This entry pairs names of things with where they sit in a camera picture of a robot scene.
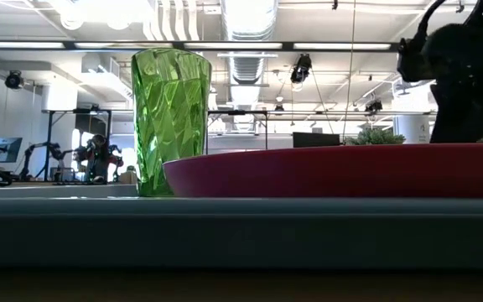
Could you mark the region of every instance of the green glass cup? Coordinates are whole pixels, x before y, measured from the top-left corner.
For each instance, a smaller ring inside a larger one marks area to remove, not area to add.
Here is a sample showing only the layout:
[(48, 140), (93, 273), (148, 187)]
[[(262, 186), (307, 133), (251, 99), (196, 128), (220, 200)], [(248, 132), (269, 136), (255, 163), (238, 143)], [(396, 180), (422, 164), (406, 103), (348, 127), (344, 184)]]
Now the green glass cup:
[(178, 49), (148, 49), (132, 57), (140, 196), (171, 196), (163, 163), (202, 155), (211, 64)]

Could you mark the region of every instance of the shelf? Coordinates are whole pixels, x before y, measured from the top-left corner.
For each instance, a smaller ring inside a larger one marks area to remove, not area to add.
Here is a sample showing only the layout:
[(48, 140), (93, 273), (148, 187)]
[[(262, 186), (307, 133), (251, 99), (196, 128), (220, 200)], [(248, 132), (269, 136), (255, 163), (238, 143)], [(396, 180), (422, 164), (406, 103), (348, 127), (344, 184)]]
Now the shelf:
[(483, 200), (0, 198), (0, 267), (483, 269)]

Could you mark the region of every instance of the wooden surface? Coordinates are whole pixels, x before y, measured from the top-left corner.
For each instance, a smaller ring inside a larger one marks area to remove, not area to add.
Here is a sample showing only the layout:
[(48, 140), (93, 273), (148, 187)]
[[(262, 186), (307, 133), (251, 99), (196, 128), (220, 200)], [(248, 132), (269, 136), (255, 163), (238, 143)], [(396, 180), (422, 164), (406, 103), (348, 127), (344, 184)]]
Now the wooden surface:
[(0, 272), (0, 301), (483, 302), (483, 274)]

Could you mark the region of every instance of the red bowl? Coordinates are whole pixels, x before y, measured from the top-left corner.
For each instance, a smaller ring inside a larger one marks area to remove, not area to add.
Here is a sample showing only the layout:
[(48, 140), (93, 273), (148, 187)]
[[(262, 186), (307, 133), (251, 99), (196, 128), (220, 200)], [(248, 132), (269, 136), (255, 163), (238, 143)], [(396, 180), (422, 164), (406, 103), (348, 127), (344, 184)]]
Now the red bowl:
[(217, 154), (164, 170), (179, 197), (483, 197), (483, 143)]

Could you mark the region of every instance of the potted plant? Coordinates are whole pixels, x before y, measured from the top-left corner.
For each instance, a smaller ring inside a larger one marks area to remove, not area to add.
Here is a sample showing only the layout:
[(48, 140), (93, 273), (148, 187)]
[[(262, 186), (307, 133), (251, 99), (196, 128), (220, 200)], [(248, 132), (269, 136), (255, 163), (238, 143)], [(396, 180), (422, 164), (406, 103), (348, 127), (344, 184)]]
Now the potted plant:
[(366, 128), (359, 132), (357, 138), (345, 138), (346, 145), (369, 144), (401, 144), (406, 138), (403, 135), (394, 135), (391, 130), (379, 128)]

